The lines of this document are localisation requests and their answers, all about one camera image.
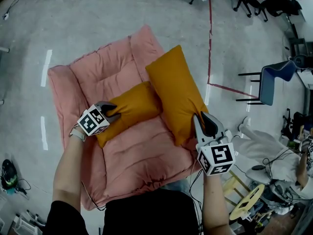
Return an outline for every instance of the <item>gray floor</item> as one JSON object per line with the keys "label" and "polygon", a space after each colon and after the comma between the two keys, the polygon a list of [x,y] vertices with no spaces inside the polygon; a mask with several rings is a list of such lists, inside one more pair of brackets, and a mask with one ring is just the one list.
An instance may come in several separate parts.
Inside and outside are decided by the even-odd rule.
{"label": "gray floor", "polygon": [[[11,1],[0,5],[0,15]],[[135,32],[143,24],[151,26],[165,51],[182,45],[210,113],[227,128],[235,130],[243,117],[250,115],[252,127],[278,137],[285,109],[291,108],[292,113],[302,111],[304,89],[296,76],[289,83],[277,80],[271,107],[248,109],[246,104],[235,102],[243,95],[207,86],[209,4],[195,0],[189,5],[189,1],[20,0],[9,19],[0,22],[0,44],[10,48],[8,54],[2,54],[0,64],[0,97],[5,98],[5,104],[0,106],[0,161],[14,159],[32,186],[29,201],[18,195],[5,195],[15,211],[30,209],[47,216],[53,176],[62,154],[50,88],[48,83],[41,86],[45,65],[49,68],[68,64]],[[263,65],[284,60],[282,41],[287,24],[271,16],[267,23],[262,17],[248,18],[242,8],[238,12],[232,10],[231,0],[212,0],[212,20],[210,83],[257,95],[255,85],[250,90],[249,79],[238,78],[237,74],[260,71]],[[47,55],[51,52],[49,62]],[[43,118],[47,150],[42,140]],[[201,181],[196,184],[195,195],[201,199]],[[104,214],[82,209],[82,215],[89,234],[97,234]]]}

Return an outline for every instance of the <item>yellow pillow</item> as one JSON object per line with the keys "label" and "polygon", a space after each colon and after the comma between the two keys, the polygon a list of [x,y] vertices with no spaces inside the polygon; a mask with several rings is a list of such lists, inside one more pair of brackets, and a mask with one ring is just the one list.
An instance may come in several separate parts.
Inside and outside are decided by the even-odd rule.
{"label": "yellow pillow", "polygon": [[192,117],[208,112],[189,72],[181,46],[176,46],[146,67],[150,81],[161,98],[168,128],[175,145],[194,137]]}
{"label": "yellow pillow", "polygon": [[121,117],[111,123],[108,128],[96,135],[101,148],[107,141],[114,138],[138,122],[155,118],[161,113],[161,103],[149,82],[143,82],[132,87],[121,96],[110,100],[117,107],[108,111],[107,116],[120,113]]}

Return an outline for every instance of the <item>pink mattress pad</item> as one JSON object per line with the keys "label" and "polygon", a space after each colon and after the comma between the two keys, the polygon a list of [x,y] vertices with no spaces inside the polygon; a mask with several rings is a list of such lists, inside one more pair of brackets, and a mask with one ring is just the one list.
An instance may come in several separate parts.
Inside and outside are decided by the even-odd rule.
{"label": "pink mattress pad", "polygon": [[[148,81],[145,67],[164,53],[149,26],[48,71],[63,147],[77,119],[90,105],[109,101]],[[110,200],[155,190],[191,173],[196,154],[174,146],[174,137],[160,116],[127,129],[103,149],[95,136],[87,139],[82,162],[85,209]]]}

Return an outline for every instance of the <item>person's hand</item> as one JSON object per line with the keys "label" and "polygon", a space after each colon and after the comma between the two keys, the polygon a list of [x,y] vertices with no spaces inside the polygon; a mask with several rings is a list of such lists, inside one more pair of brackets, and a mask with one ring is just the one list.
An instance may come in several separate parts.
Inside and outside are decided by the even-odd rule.
{"label": "person's hand", "polygon": [[304,140],[302,142],[301,146],[301,152],[302,153],[308,153],[309,152],[309,146],[311,145],[311,140]]}
{"label": "person's hand", "polygon": [[304,188],[307,185],[307,182],[309,180],[307,172],[307,159],[308,155],[306,153],[302,154],[300,163],[296,170],[297,181],[299,182],[302,188]]}
{"label": "person's hand", "polygon": [[300,140],[300,141],[303,141],[303,140],[304,140],[304,134],[303,134],[303,133],[301,133],[301,134],[299,135],[298,140]]}

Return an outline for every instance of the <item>wrist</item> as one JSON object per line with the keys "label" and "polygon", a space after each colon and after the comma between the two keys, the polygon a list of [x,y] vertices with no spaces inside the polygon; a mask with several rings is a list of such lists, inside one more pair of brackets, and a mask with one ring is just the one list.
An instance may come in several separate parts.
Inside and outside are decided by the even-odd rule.
{"label": "wrist", "polygon": [[84,130],[83,130],[79,125],[75,126],[74,129],[77,130],[77,131],[79,131],[80,133],[86,135],[86,133],[84,132]]}

